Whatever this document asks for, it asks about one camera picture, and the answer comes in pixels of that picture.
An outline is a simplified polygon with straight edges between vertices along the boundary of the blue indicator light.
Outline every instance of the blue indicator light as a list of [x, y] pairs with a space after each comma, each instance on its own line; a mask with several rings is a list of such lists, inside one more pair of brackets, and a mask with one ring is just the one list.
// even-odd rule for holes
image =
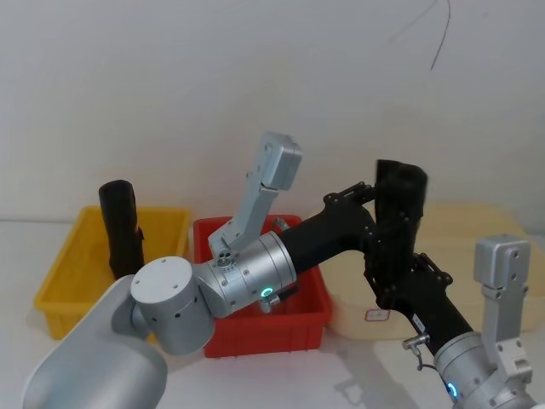
[[449, 390], [450, 396], [453, 398], [458, 397], [458, 391], [456, 390], [456, 386], [454, 386], [452, 383], [447, 383], [446, 388]]
[[262, 297], [270, 296], [273, 293], [273, 289], [271, 287], [267, 287], [265, 290], [261, 292]]

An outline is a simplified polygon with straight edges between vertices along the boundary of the wire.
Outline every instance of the wire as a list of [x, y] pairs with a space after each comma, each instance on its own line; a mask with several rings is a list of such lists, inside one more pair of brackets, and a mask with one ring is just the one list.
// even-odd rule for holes
[[437, 59], [439, 58], [439, 53], [441, 52], [441, 49], [443, 48], [443, 43], [445, 42], [446, 32], [449, 30], [449, 24], [450, 24], [450, 0], [446, 0], [446, 3], [449, 6], [449, 15], [448, 15], [448, 17], [446, 19], [445, 31], [443, 32], [443, 38], [441, 38], [441, 43], [439, 44], [439, 46], [437, 48], [437, 53], [435, 54], [435, 58], [433, 59], [432, 66], [429, 69], [430, 71], [432, 71], [433, 68], [435, 67], [435, 63], [437, 62]]
[[433, 365], [428, 365], [428, 364], [424, 364], [422, 362], [422, 357], [420, 355], [417, 355], [416, 358], [418, 358], [418, 366], [416, 367], [416, 370], [417, 371], [421, 371], [422, 368], [428, 368], [428, 369], [433, 369], [434, 371], [436, 371], [437, 373], [439, 373], [439, 371], [437, 370], [437, 368]]

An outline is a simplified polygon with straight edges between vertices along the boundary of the black cylindrical object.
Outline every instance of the black cylindrical object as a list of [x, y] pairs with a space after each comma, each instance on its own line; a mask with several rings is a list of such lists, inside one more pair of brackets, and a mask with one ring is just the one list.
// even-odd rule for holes
[[364, 251], [375, 223], [361, 204], [338, 199], [316, 216], [284, 230], [278, 236], [299, 274], [343, 251]]
[[127, 181], [110, 181], [99, 189], [102, 218], [110, 246], [110, 268], [116, 279], [136, 274], [144, 266], [135, 192]]

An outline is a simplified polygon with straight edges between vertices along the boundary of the yellow plastic bin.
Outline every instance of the yellow plastic bin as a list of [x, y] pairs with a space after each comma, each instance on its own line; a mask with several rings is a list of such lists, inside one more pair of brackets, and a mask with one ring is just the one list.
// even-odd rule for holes
[[[185, 255], [191, 211], [141, 207], [137, 214], [144, 232], [145, 262]], [[100, 207], [85, 207], [34, 298], [34, 307], [45, 313], [54, 339], [70, 332], [115, 281], [109, 258]]]

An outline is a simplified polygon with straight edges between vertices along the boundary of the plastic bin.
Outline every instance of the plastic bin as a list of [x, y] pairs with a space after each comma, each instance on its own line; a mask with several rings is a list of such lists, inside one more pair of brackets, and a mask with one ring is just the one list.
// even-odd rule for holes
[[[191, 222], [189, 210], [141, 207], [137, 214], [144, 232], [146, 262], [163, 256], [184, 256]], [[100, 207], [83, 208], [34, 299], [34, 307], [45, 313], [54, 339], [63, 338], [115, 281], [109, 258]]]
[[[290, 226], [301, 222], [297, 216], [269, 216], [263, 233], [273, 229], [276, 217], [283, 218]], [[195, 221], [195, 262], [212, 258], [208, 237], [229, 219]], [[318, 267], [300, 274], [298, 281], [297, 294], [274, 306], [270, 314], [262, 313], [255, 302], [225, 319], [215, 320], [215, 333], [204, 347], [204, 355], [220, 358], [319, 348], [324, 326], [331, 316], [330, 299]]]

